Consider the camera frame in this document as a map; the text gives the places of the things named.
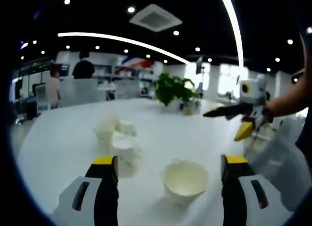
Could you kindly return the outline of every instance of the man in black shirt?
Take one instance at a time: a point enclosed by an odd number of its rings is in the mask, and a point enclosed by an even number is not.
[[[79,59],[80,62],[76,64],[73,70],[74,79],[88,79],[92,78],[94,73],[94,65],[87,60],[89,57],[89,52],[80,52]]]

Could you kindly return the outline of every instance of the white table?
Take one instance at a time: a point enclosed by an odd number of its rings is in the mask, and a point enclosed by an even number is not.
[[[202,110],[215,106],[203,101]],[[205,207],[212,207],[209,225],[222,225],[220,155],[242,154],[243,143],[233,141],[240,118],[228,122],[224,118],[163,113],[162,108],[156,101],[141,98],[44,112],[30,129],[18,156],[21,174],[38,206],[52,213],[59,194],[76,177],[85,175],[99,154],[92,127],[99,119],[116,115],[132,120],[143,150],[137,174],[119,180],[119,225],[183,225],[182,221],[199,219],[199,209]],[[187,211],[169,205],[163,198],[160,173],[173,159],[194,160],[210,174],[205,194]]]

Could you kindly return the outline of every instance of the led strip light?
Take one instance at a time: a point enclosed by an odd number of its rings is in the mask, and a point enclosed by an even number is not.
[[[21,47],[20,47],[20,50],[27,47],[28,46],[28,42],[24,43]]]
[[[242,44],[242,37],[240,35],[237,17],[236,17],[231,0],[222,0],[222,1],[230,17],[230,21],[231,21],[231,25],[232,25],[233,32],[234,32],[235,41],[236,41],[238,65],[239,65],[239,69],[242,70],[244,68],[243,44]]]
[[[162,53],[168,57],[171,57],[173,59],[176,59],[178,61],[181,61],[184,64],[189,64],[190,62],[187,61],[186,59],[183,59],[179,56],[176,56],[170,52],[167,52],[165,50],[162,50],[158,47],[154,47],[152,45],[143,43],[143,42],[139,42],[139,41],[135,41],[132,39],[128,39],[128,38],[122,38],[122,37],[118,37],[118,36],[113,36],[113,35],[104,35],[104,34],[96,34],[96,33],[84,33],[84,32],[69,32],[69,33],[59,33],[58,37],[70,37],[70,36],[83,36],[83,37],[94,37],[94,38],[107,38],[107,39],[113,39],[113,40],[117,40],[117,41],[121,41],[121,42],[127,42],[127,43],[131,43],[133,45],[137,45],[137,46],[141,46],[141,47],[145,47],[148,48],[150,50],[153,50],[155,52],[159,52]]]

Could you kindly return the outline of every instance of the white chair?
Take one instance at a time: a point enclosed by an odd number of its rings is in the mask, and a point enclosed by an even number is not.
[[[65,79],[61,82],[60,107],[99,102],[96,79]]]
[[[141,95],[140,82],[138,80],[116,81],[115,99],[137,98]]]
[[[51,104],[46,93],[45,84],[35,87],[36,102],[37,102],[37,114],[51,109]]]

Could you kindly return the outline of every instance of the human arm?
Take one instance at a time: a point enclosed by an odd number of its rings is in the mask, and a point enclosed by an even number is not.
[[[305,109],[311,98],[311,62],[307,56],[305,45],[303,43],[303,53],[305,68],[303,76],[298,80],[294,87],[286,94],[279,96],[272,101],[267,102],[274,117],[286,116]]]

